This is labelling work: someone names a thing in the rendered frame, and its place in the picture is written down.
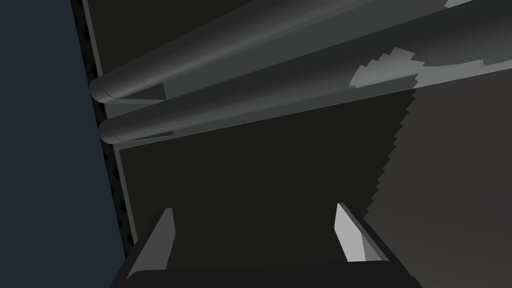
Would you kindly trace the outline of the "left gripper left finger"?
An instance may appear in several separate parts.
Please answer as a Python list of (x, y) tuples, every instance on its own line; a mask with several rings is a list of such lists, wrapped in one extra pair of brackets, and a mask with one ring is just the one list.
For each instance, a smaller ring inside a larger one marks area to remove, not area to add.
[(127, 280), (139, 271), (164, 270), (176, 236), (172, 208), (158, 209), (118, 271)]

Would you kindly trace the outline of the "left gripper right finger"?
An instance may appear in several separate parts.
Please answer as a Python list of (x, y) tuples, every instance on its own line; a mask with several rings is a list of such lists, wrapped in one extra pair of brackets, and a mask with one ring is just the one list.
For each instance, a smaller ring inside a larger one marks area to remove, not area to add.
[(400, 262), (377, 232), (349, 203), (337, 204), (334, 231), (347, 262)]

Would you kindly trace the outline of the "dark appliance door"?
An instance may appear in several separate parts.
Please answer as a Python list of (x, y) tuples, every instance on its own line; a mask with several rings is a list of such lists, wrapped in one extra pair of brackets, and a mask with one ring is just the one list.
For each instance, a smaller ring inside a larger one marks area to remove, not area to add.
[[(171, 208), (166, 269), (111, 288), (512, 288), (512, 69), (121, 152), (135, 243)], [(348, 262), (352, 205), (397, 256)]]

